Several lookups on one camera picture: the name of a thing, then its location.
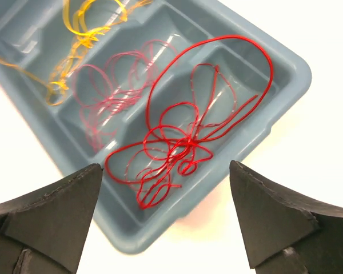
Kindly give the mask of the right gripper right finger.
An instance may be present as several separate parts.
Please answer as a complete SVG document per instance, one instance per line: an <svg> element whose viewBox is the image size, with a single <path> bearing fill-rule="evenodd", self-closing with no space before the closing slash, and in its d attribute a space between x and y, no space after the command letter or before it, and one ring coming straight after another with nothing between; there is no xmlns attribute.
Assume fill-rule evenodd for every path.
<svg viewBox="0 0 343 274"><path fill-rule="evenodd" d="M343 273L343 208L231 161L230 188L256 273Z"/></svg>

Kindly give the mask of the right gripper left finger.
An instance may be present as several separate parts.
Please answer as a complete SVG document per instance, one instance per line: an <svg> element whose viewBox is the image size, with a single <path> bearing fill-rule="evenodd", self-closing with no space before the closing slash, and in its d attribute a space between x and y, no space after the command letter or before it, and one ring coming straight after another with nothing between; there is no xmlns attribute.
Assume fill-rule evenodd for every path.
<svg viewBox="0 0 343 274"><path fill-rule="evenodd" d="M98 200L102 167L0 204L0 273L76 273Z"/></svg>

